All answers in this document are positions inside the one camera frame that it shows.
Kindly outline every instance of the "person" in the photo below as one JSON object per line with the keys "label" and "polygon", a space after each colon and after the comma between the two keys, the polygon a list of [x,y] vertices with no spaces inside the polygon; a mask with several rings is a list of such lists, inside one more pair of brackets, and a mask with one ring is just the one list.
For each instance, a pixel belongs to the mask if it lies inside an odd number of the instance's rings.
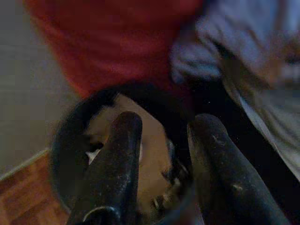
{"label": "person", "polygon": [[171,63],[300,224],[300,1],[214,1],[182,30]]}

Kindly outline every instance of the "parquet floor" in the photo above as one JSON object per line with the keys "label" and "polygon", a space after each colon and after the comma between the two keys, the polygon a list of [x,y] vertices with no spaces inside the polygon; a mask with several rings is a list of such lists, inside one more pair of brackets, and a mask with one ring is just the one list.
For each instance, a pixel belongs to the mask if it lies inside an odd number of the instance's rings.
{"label": "parquet floor", "polygon": [[64,225],[49,183],[48,154],[0,181],[0,225]]}

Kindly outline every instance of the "beige wall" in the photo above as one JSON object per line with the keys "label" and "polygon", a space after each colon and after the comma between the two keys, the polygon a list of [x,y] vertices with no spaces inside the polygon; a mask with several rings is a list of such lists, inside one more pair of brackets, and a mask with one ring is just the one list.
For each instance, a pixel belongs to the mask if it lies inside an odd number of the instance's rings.
{"label": "beige wall", "polygon": [[20,2],[0,3],[0,177],[44,150],[78,102]]}

